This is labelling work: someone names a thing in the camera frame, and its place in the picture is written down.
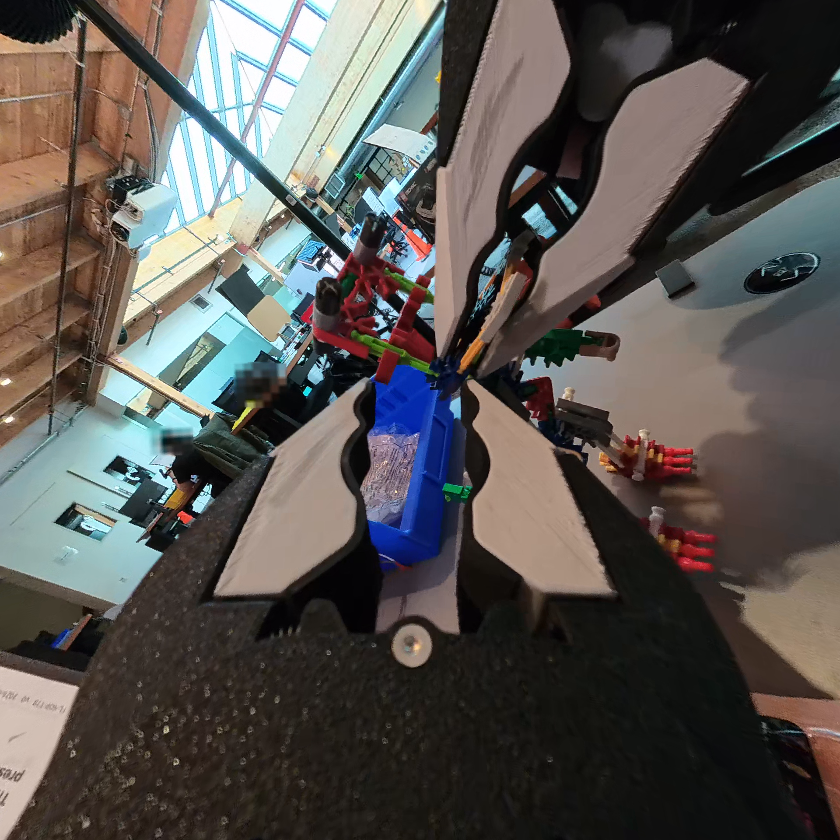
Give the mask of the grey fan connector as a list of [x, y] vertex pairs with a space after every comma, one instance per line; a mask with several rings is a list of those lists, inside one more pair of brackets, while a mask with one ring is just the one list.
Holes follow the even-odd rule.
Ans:
[[510, 318], [523, 290], [530, 282], [530, 275], [522, 270], [506, 272], [496, 299], [484, 321], [484, 333], [494, 336]]

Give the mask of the black printed toy box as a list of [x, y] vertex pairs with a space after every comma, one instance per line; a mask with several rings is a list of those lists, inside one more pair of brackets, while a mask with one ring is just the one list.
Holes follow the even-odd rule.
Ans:
[[436, 151], [432, 150], [404, 180], [396, 195], [397, 205], [409, 227], [419, 231], [431, 245], [435, 243], [437, 171]]

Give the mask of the printed toy packaging bag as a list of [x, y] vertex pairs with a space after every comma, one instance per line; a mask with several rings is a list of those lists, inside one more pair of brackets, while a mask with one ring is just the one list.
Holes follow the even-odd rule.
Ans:
[[807, 836], [838, 839], [838, 701], [753, 694], [752, 703]]

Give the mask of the black round puck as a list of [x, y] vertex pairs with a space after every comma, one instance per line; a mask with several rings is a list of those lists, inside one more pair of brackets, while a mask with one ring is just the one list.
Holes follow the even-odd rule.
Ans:
[[811, 277], [821, 264], [816, 254], [796, 251], [774, 257], [752, 270], [743, 288], [754, 296], [767, 296], [793, 288]]

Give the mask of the small grey square block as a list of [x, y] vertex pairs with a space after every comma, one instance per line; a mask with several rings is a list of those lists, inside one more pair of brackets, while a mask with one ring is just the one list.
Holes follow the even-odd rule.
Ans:
[[658, 268], [655, 274], [669, 300], [684, 296], [696, 286], [694, 277], [679, 259]]

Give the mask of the blue storage bin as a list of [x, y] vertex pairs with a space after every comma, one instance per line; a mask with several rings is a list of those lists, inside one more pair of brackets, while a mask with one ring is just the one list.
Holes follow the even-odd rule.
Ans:
[[369, 521], [371, 541], [386, 574], [405, 571], [440, 551], [455, 418], [449, 399], [431, 389], [422, 372], [399, 366], [389, 384], [375, 384], [374, 425], [401, 424], [420, 433], [400, 528]]

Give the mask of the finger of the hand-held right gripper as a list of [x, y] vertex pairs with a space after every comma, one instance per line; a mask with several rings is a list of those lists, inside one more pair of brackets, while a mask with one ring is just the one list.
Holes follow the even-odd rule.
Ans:
[[490, 343], [478, 376], [524, 354], [634, 264], [634, 247], [749, 87], [704, 58], [628, 93], [605, 132], [588, 204], [543, 254], [527, 299]]
[[440, 109], [435, 333], [455, 351], [476, 305], [480, 270], [505, 231], [512, 186], [561, 110], [572, 54], [557, 3], [495, 2], [452, 143]]

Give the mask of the white instruction sheet board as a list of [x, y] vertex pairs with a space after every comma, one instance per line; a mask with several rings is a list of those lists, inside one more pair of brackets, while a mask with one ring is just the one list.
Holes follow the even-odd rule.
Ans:
[[1, 838], [9, 838], [54, 756], [78, 687], [1, 667]]

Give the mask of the clear plastic bag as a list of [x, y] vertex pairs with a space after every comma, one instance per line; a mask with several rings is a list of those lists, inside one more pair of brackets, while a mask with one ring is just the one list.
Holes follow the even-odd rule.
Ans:
[[371, 465], [361, 493], [370, 522], [401, 527], [420, 437], [401, 424], [376, 426], [368, 433]]

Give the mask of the tan back office chair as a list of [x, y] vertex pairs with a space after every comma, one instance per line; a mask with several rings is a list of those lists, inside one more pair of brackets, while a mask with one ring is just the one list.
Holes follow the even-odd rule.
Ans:
[[278, 340], [291, 320], [288, 311], [256, 285], [245, 266], [218, 283], [216, 290], [269, 343]]

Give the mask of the white wall-mounted box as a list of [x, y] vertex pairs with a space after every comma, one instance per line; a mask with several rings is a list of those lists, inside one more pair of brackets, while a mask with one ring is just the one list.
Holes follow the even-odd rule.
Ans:
[[177, 202], [171, 188], [137, 175], [109, 177], [105, 186], [106, 230], [118, 245], [141, 252], [163, 234]]

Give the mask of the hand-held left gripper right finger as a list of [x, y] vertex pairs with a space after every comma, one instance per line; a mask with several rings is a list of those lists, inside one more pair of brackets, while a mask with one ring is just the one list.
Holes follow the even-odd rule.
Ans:
[[478, 548], [541, 595], [616, 599], [558, 449], [483, 385], [460, 401]]

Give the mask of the colourful construction toy model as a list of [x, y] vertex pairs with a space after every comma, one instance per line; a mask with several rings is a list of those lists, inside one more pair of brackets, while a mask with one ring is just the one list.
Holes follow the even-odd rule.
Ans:
[[[426, 333], [417, 327], [418, 311], [424, 304], [434, 303], [434, 294], [429, 290], [430, 279], [420, 276], [411, 280], [404, 276], [393, 263], [380, 257], [380, 250], [394, 220], [384, 213], [368, 213], [361, 224], [353, 229], [356, 236], [353, 253], [344, 262], [337, 277], [326, 277], [318, 281], [316, 297], [306, 311], [319, 352], [342, 351], [357, 361], [374, 364], [371, 378], [376, 383], [389, 384], [392, 374], [399, 366], [420, 371], [433, 391], [441, 399], [450, 399], [452, 393], [475, 373], [471, 368], [466, 374], [459, 374], [461, 357], [433, 360], [432, 342]], [[512, 266], [515, 270], [532, 273], [523, 259]], [[502, 279], [493, 276], [491, 289], [496, 296]], [[373, 297], [378, 295], [389, 302], [397, 313], [383, 338], [375, 327]], [[479, 314], [479, 331], [484, 333], [484, 321], [490, 308]], [[553, 329], [525, 353], [524, 358], [533, 362], [542, 359], [547, 364], [561, 365], [572, 361], [577, 355], [588, 354], [606, 358], [608, 350], [617, 350], [618, 338], [611, 333], [580, 331], [577, 329]], [[662, 481], [688, 476], [696, 468], [692, 449], [667, 448], [656, 443], [649, 433], [639, 431], [636, 437], [618, 439], [608, 422], [608, 414], [576, 403], [570, 397], [554, 401], [553, 386], [547, 376], [522, 380], [522, 373], [514, 363], [509, 363], [488, 377], [476, 382], [495, 394], [505, 404], [519, 412], [526, 421], [535, 426], [559, 453], [578, 457], [584, 466], [588, 455], [585, 446], [599, 450], [599, 463], [607, 471], [632, 480]], [[714, 543], [714, 537], [703, 537], [694, 532], [665, 528], [666, 550], [675, 557], [677, 564], [685, 571], [713, 571], [713, 565], [698, 558], [712, 557], [712, 549], [684, 549], [682, 545]]]

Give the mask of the glass skylight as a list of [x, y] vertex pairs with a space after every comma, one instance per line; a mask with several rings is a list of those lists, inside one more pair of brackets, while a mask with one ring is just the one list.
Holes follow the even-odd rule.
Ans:
[[[238, 137], [254, 118], [245, 143], [258, 157], [268, 151], [336, 1], [304, 1], [296, 19], [292, 1], [213, 1], [199, 40], [188, 90]], [[251, 174], [193, 118], [174, 131], [162, 176], [177, 195], [166, 232], [242, 196]]]

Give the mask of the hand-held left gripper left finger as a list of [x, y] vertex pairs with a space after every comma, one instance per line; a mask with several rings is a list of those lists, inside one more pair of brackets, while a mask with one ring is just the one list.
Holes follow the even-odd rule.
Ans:
[[374, 411], [375, 385], [360, 380], [275, 449], [213, 597], [298, 592], [356, 548], [366, 513], [351, 453]]

